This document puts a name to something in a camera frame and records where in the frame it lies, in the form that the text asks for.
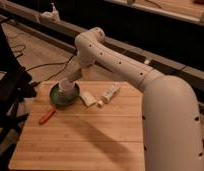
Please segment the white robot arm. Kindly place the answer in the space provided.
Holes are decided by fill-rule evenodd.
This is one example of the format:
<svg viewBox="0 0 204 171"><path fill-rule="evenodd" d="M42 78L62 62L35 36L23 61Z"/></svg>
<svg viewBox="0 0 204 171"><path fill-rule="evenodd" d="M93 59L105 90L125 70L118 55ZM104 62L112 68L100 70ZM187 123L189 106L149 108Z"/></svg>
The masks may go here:
<svg viewBox="0 0 204 171"><path fill-rule="evenodd" d="M145 171L204 171L199 105L182 78L126 57L104 45L99 27L75 37L79 65L98 62L142 93Z"/></svg>

